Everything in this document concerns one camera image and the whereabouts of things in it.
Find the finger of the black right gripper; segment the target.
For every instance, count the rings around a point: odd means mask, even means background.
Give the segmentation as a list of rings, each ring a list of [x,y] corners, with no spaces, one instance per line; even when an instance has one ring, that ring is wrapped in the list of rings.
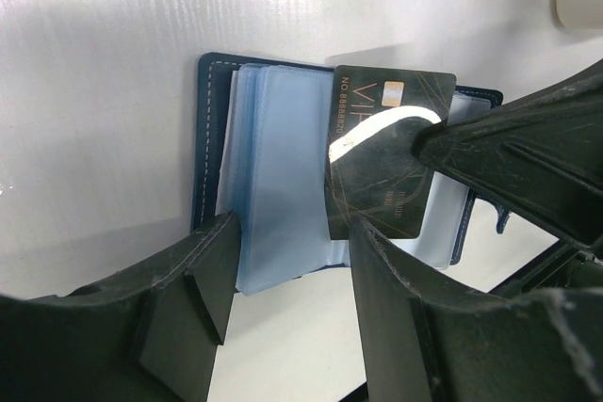
[[[421,131],[425,167],[564,243],[602,255],[602,64],[454,124]]]

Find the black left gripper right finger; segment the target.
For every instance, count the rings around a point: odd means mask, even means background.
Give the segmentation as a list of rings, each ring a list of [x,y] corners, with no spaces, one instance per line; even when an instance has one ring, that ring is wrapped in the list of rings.
[[[513,298],[468,287],[350,225],[356,311],[373,401],[598,401],[602,292]]]

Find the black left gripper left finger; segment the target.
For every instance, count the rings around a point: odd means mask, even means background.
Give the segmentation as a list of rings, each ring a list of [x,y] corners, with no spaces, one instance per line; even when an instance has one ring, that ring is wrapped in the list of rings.
[[[237,216],[223,214],[65,297],[2,297],[2,399],[206,400],[240,241]]]

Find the black credit card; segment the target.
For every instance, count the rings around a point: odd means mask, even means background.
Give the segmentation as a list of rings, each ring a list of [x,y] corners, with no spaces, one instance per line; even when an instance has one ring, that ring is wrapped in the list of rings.
[[[347,239],[357,216],[388,238],[418,237],[433,173],[413,142],[448,119],[456,81],[449,72],[335,68],[325,176],[333,240]]]

